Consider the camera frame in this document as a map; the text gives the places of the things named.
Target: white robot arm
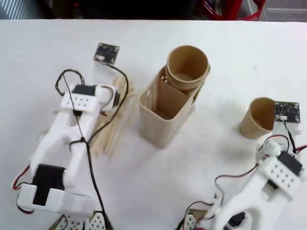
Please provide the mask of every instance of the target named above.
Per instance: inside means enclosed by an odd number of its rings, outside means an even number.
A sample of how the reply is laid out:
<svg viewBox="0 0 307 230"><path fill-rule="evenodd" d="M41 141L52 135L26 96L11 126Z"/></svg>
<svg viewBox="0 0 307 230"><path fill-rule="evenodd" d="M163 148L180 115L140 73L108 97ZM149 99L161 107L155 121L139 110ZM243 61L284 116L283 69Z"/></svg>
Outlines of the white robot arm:
<svg viewBox="0 0 307 230"><path fill-rule="evenodd" d="M42 209L76 217L87 218L93 214L94 202L87 195L72 194L65 188L76 185L76 175L86 154L84 143L71 145L71 159L67 168L42 164L55 146L69 145L80 140L81 133L88 140L103 107L112 110L118 104L119 94L112 85L71 85L71 97L65 93L59 113L49 132L40 141L30 160L31 184L22 184L17 204L27 209Z"/></svg>
<svg viewBox="0 0 307 230"><path fill-rule="evenodd" d="M243 189L217 209L212 230L223 230L229 219L242 211L252 215L251 230L273 229L304 181L303 174L302 164L287 152L259 161Z"/></svg>

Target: cardboard tube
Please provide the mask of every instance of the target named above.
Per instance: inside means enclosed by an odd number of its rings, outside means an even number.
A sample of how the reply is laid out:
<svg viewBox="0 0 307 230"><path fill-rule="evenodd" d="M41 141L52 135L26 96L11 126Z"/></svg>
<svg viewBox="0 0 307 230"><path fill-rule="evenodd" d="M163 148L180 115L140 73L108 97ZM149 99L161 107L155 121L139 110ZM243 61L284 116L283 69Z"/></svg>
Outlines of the cardboard tube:
<svg viewBox="0 0 307 230"><path fill-rule="evenodd" d="M260 97L253 100L246 112L239 130L249 139L257 139L272 132L274 125L274 100Z"/></svg>
<svg viewBox="0 0 307 230"><path fill-rule="evenodd" d="M207 56L193 46L179 46L167 58L165 73L170 85L186 92L203 84L210 72Z"/></svg>

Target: circuit board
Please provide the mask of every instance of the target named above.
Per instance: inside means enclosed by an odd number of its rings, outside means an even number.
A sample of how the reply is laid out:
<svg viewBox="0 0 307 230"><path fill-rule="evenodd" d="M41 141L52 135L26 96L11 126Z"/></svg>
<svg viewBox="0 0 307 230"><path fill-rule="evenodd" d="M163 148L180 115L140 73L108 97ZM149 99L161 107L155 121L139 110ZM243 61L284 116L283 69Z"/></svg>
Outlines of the circuit board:
<svg viewBox="0 0 307 230"><path fill-rule="evenodd" d="M274 115L275 121L301 123L299 103L297 102L275 102Z"/></svg>
<svg viewBox="0 0 307 230"><path fill-rule="evenodd" d="M118 52L119 46L99 43L94 60L114 65Z"/></svg>

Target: white table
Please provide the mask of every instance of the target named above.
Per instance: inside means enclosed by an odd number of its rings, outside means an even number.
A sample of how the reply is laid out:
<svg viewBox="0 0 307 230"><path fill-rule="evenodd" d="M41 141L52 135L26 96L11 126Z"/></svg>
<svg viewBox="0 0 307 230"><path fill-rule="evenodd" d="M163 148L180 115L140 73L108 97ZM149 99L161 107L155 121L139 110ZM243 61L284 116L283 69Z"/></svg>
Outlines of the white table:
<svg viewBox="0 0 307 230"><path fill-rule="evenodd" d="M94 160L116 230L174 229L188 204L212 200L217 175L251 168L260 140L240 136L237 124L256 97L300 102L302 135L296 145L307 142L306 23L33 20L0 21L0 31L0 223L5 229L47 229L58 217L42 211L22 214L10 186L35 150L37 136L53 121L61 100L54 89L58 75L77 69L92 83L99 42L121 47L116 66L137 90L149 84L179 45L201 48L212 67L196 110L167 149L139 136L136 110L115 157ZM307 163L307 156L302 160ZM96 197L86 158L81 172L78 189ZM232 195L244 181L221 184ZM307 183L276 229L307 229L306 192Z"/></svg>

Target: cardboard container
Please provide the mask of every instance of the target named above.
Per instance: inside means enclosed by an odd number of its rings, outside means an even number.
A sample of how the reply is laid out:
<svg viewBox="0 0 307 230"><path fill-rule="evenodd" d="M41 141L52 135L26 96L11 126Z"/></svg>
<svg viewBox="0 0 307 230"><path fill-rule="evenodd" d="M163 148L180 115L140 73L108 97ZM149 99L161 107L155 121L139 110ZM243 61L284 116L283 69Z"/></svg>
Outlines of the cardboard container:
<svg viewBox="0 0 307 230"><path fill-rule="evenodd" d="M240 126L241 134L249 139L257 139L272 132L274 125L274 100L260 97L253 100Z"/></svg>
<svg viewBox="0 0 307 230"><path fill-rule="evenodd" d="M193 46L179 46L174 49L165 65L168 83L184 93L202 85L209 72L207 56Z"/></svg>
<svg viewBox="0 0 307 230"><path fill-rule="evenodd" d="M188 96L165 81L165 68L162 68L139 96L140 132L159 148L166 147L186 121L202 87L200 85Z"/></svg>

